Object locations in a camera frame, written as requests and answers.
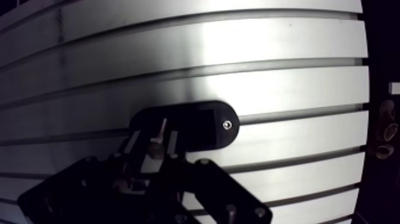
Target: dark background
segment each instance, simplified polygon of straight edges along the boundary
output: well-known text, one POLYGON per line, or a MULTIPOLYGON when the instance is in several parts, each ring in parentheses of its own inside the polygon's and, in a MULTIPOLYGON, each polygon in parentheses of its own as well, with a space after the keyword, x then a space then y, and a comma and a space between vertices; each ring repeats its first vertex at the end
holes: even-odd
MULTIPOLYGON (((389 95, 389 82, 400 82, 400 3, 363 0, 362 4, 364 14, 360 19, 365 21, 369 53, 364 64, 370 68, 371 95, 366 105, 370 110, 370 123, 365 147, 369 152, 383 143, 375 138, 380 104, 391 99, 395 110, 400 111, 400 96, 389 95)), ((399 113, 395 121, 399 123, 399 113)), ((388 159, 366 157, 353 223, 400 223, 400 134, 389 143, 395 150, 388 159)))

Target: metal slat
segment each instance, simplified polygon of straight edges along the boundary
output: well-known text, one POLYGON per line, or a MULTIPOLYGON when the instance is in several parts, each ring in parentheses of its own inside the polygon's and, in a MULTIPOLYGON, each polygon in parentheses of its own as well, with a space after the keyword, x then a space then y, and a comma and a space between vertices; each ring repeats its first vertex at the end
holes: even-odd
POLYGON ((368 102, 367 67, 223 74, 118 86, 0 112, 0 140, 127 127, 139 110, 221 100, 239 116, 368 102))
MULTIPOLYGON (((262 202, 284 200, 352 185, 361 181, 364 153, 296 166, 233 174, 232 177, 262 202)), ((185 193, 188 210, 203 209, 185 193)))
POLYGON ((118 150, 123 140, 105 138, 0 147, 0 173, 54 174, 87 156, 106 159, 118 150))
POLYGON ((221 167, 284 160, 365 145, 368 112, 241 126, 222 150, 189 153, 194 162, 209 158, 221 167))
MULTIPOLYGON (((358 189, 304 201, 273 207, 272 224, 321 223, 348 216, 354 212, 358 189)), ((202 224, 215 224, 211 216, 197 216, 202 224)))
POLYGON ((345 220, 343 222, 338 222, 336 224, 351 224, 351 219, 345 220))
MULTIPOLYGON (((13 46, 13 41, 7 40, 7 47, 13 46)), ((28 48, 19 45, 12 52, 28 48)), ((10 58, 12 52, 2 50, 0 54, 10 58)), ((262 60, 340 57, 367 57, 362 21, 258 18, 188 24, 86 42, 13 67, 0 74, 0 104, 159 71, 262 60)))
POLYGON ((0 203, 0 219, 18 224, 28 224, 21 209, 13 204, 0 203))
MULTIPOLYGON (((40 3, 27 2, 29 7, 22 5, 7 18, 0 18, 0 30, 53 4, 43 0, 40 3)), ((54 9, 3 33, 0 36, 0 66, 63 42, 128 25, 193 14, 270 9, 362 11, 360 0, 86 0, 54 9)))

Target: horizontal groove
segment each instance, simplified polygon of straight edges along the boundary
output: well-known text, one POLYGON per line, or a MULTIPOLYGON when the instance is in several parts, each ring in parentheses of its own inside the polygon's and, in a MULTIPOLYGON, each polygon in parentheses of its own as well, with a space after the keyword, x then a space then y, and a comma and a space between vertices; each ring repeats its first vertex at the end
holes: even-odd
POLYGON ((246 63, 220 64, 214 66, 201 66, 157 73, 147 73, 138 76, 130 76, 103 82, 82 85, 62 91, 41 94, 0 105, 0 111, 10 110, 29 104, 50 101, 52 99, 69 97, 78 94, 101 91, 108 88, 117 88, 127 85, 137 85, 148 82, 163 82, 176 79, 187 79, 193 77, 212 76, 217 74, 240 73, 249 71, 280 70, 280 69, 301 69, 307 67, 345 67, 360 66, 360 58, 313 58, 295 60, 272 60, 272 61, 251 61, 246 63))
POLYGON ((55 136, 45 136, 38 138, 0 141, 0 147, 10 146, 10 145, 31 145, 31 144, 53 143, 53 142, 80 141, 87 139, 116 138, 124 136, 128 136, 128 129, 99 130, 96 132, 73 133, 68 135, 55 135, 55 136))
MULTIPOLYGON (((339 194, 342 192, 350 191, 352 189, 356 189, 354 185, 349 185, 349 186, 344 186, 341 188, 336 188, 336 189, 331 189, 328 191, 323 191, 323 192, 318 192, 314 194, 308 194, 308 195, 303 195, 300 197, 295 197, 295 198, 289 198, 289 199, 284 199, 284 200, 279 200, 279 201, 272 201, 269 203, 264 203, 268 207, 277 207, 277 206, 284 206, 287 204, 293 204, 293 203, 300 203, 303 201, 308 201, 308 200, 313 200, 313 199, 318 199, 322 197, 327 197, 335 194, 339 194)), ((208 213, 205 210, 191 210, 190 213, 194 216, 203 216, 203 215, 208 215, 208 213)))
POLYGON ((338 219, 333 219, 327 222, 321 222, 319 224, 338 224, 339 222, 344 222, 346 220, 351 219, 351 215, 350 216, 344 216, 344 217, 340 217, 338 219))
MULTIPOLYGON (((238 167, 227 167, 224 170, 229 174, 251 172, 265 169, 275 169, 287 166, 295 166, 299 164, 312 163, 317 161, 329 160, 333 158, 343 157, 359 153, 359 148, 348 148, 330 153, 322 153, 317 155, 309 155, 306 157, 292 158, 288 160, 280 160, 268 163, 250 164, 238 167)), ((44 180, 51 177, 53 174, 34 174, 34 173, 0 173, 0 178, 17 178, 17 179, 38 179, 44 180)), ((143 173, 139 179, 150 179, 154 177, 155 173, 143 173)))
POLYGON ((14 23, 11 23, 10 25, 8 25, 7 27, 5 27, 3 29, 0 29, 0 37, 4 33, 9 32, 9 31, 11 31, 13 29, 16 29, 17 27, 21 26, 22 24, 26 23, 27 21, 34 20, 34 19, 40 17, 43 14, 46 14, 46 13, 48 13, 50 11, 53 11, 53 10, 56 10, 58 8, 62 8, 64 6, 66 6, 66 5, 75 3, 77 1, 81 1, 81 0, 58 0, 58 1, 56 0, 56 1, 54 1, 56 3, 50 5, 50 6, 46 7, 46 8, 42 8, 41 10, 38 10, 38 11, 36 11, 36 12, 34 12, 34 13, 32 13, 32 14, 30 14, 30 15, 28 15, 28 16, 26 16, 26 17, 24 17, 24 18, 22 18, 22 19, 20 19, 18 21, 16 21, 16 22, 14 22, 14 23))
POLYGON ((43 57, 57 51, 62 51, 64 48, 77 47, 93 41, 101 41, 103 39, 112 38, 113 36, 120 36, 132 33, 139 33, 154 29, 162 29, 173 26, 183 26, 196 23, 207 23, 212 21, 223 20, 240 20, 249 18, 288 18, 288 17, 302 17, 302 18, 331 18, 340 20, 357 20, 357 15, 352 13, 344 13, 339 11, 325 11, 325 10, 237 10, 216 13, 192 14, 183 15, 178 17, 162 18, 159 20, 147 21, 144 23, 132 24, 128 26, 110 29, 103 32, 95 33, 92 35, 77 38, 71 41, 60 43, 49 48, 45 48, 39 52, 34 52, 30 55, 17 59, 12 63, 0 67, 0 73, 7 71, 13 67, 20 66, 21 64, 43 57))
MULTIPOLYGON (((278 122, 284 120, 304 119, 310 117, 321 117, 336 114, 345 114, 355 111, 361 111, 363 105, 344 105, 336 107, 323 107, 308 110, 297 110, 289 112, 257 114, 254 116, 240 116, 241 125, 254 125, 257 123, 278 122)), ((71 133, 66 135, 43 136, 38 138, 13 139, 0 141, 0 147, 12 145, 31 145, 45 144, 66 141, 81 141, 88 139, 116 138, 128 136, 128 128, 99 130, 94 132, 71 133)))
POLYGON ((352 155, 360 152, 360 148, 347 148, 343 150, 337 150, 334 152, 321 153, 308 155, 304 157, 290 158, 287 160, 277 160, 266 163, 256 163, 256 164, 246 164, 243 166, 235 166, 235 167, 227 167, 224 170, 229 173, 245 173, 245 172, 253 172, 257 170, 267 170, 267 169, 276 169, 281 167, 295 166, 305 163, 312 163, 316 161, 330 160, 333 158, 343 157, 346 155, 352 155))
POLYGON ((241 125, 254 125, 259 123, 280 122, 284 120, 305 119, 320 116, 338 115, 362 111, 363 104, 339 105, 333 107, 320 107, 295 111, 282 111, 276 113, 254 114, 240 117, 241 125))
POLYGON ((6 199, 6 198, 0 198, 0 203, 17 205, 17 201, 6 199))
POLYGON ((31 179, 45 180, 53 174, 37 174, 37 173, 0 173, 0 178, 15 178, 15 179, 31 179))
POLYGON ((4 223, 4 224, 18 224, 18 223, 15 223, 15 222, 10 222, 10 221, 4 220, 4 219, 0 219, 0 223, 4 223))

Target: slatwall panel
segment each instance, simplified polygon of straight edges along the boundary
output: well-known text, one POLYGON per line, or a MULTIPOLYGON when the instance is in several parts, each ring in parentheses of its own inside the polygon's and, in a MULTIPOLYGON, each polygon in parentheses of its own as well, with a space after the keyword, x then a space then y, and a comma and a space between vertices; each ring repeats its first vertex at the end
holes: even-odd
POLYGON ((238 137, 189 161, 214 160, 272 203, 273 223, 344 220, 368 126, 359 13, 360 0, 30 0, 0 17, 0 220, 27 223, 17 197, 106 159, 139 110, 215 99, 238 137))
MULTIPOLYGON (((343 192, 323 198, 318 198, 286 206, 271 208, 272 224, 310 224, 321 223, 350 215, 354 212, 358 190, 343 192)), ((203 224, 213 224, 211 216, 198 216, 203 224)))
POLYGON ((340 56, 367 56, 363 22, 259 18, 188 24, 92 41, 8 69, 0 76, 0 103, 185 67, 340 56))
MULTIPOLYGON (((40 2, 41 4, 30 3, 29 6, 22 7, 18 15, 9 15, 8 17, 10 18, 0 18, 0 30, 6 27, 6 23, 15 23, 18 18, 29 15, 34 10, 39 11, 51 4, 48 0, 40 0, 40 2)), ((3 50, 0 52, 0 67, 63 42, 147 21, 190 14, 288 8, 360 13, 361 3, 357 0, 256 0, 235 2, 228 0, 217 2, 213 0, 190 2, 185 0, 166 0, 162 2, 156 0, 139 0, 135 2, 117 0, 110 4, 107 0, 86 0, 42 14, 1 35, 0 49, 3 50), (57 21, 57 17, 62 17, 62 21, 57 21), (24 38, 27 33, 30 35, 28 39, 24 38), (60 33, 65 35, 62 40, 58 38, 60 33)))
POLYGON ((126 128, 132 115, 155 105, 222 100, 244 116, 360 104, 368 99, 366 67, 253 71, 127 83, 0 111, 0 140, 126 128))

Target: screw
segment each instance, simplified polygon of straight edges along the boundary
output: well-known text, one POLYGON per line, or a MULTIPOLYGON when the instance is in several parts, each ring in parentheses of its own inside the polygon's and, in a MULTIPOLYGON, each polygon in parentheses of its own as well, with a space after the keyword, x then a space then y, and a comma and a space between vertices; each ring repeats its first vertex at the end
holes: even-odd
POLYGON ((265 216, 265 213, 266 213, 265 209, 263 209, 263 208, 256 208, 254 210, 254 212, 259 218, 262 218, 263 216, 265 216))
POLYGON ((226 120, 224 123, 222 123, 222 127, 224 127, 225 130, 229 130, 232 128, 232 122, 230 120, 226 120))
POLYGON ((178 155, 175 154, 175 153, 174 153, 174 154, 171 154, 171 155, 170 155, 170 158, 172 158, 172 159, 174 160, 174 159, 178 158, 178 155))
POLYGON ((234 224, 236 218, 236 207, 233 204, 228 204, 226 206, 226 210, 228 211, 228 224, 234 224))
POLYGON ((203 165, 207 165, 209 162, 210 162, 210 161, 207 160, 206 158, 202 158, 202 159, 200 160, 200 163, 203 164, 203 165))
POLYGON ((186 222, 188 217, 186 217, 184 214, 177 214, 175 216, 175 221, 179 224, 186 222))

